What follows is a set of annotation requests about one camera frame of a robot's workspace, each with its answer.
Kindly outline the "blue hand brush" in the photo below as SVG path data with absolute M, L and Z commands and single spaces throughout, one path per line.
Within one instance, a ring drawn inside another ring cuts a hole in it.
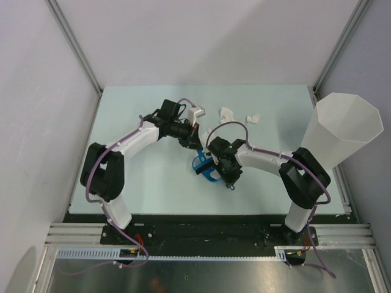
M 200 150 L 196 151 L 196 156 L 191 166 L 196 175 L 203 175 L 206 178 L 210 178 L 211 173 L 214 171 L 213 158 Z

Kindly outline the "blue dustpan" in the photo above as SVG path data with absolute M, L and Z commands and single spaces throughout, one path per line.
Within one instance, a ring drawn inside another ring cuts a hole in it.
M 212 183 L 215 183 L 222 179 L 215 168 L 214 161 L 212 158 L 200 160 L 195 170 L 198 175 L 204 176 L 208 181 Z

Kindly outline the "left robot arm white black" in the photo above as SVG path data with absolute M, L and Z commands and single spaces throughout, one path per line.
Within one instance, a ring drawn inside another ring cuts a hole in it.
M 108 222 L 115 227 L 114 237 L 122 244 L 130 243 L 135 229 L 129 225 L 132 215 L 125 205 L 126 160 L 164 137 L 173 137 L 189 150 L 203 150 L 197 119 L 205 109 L 185 100 L 191 106 L 188 116 L 181 119 L 182 99 L 177 102 L 165 99 L 153 113 L 140 117 L 137 128 L 125 137 L 108 145 L 91 144 L 81 172 L 80 183 L 85 187 L 86 200 L 98 203 Z

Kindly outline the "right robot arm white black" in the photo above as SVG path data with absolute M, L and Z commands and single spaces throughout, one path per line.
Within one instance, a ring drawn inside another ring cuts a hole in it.
M 214 166 L 226 187 L 234 187 L 243 167 L 256 168 L 281 178 L 291 206 L 277 235 L 284 243 L 296 245 L 313 215 L 319 197 L 327 192 L 331 178 L 306 148 L 290 154 L 251 149 L 243 139 L 230 143 L 220 137 L 207 146 Z

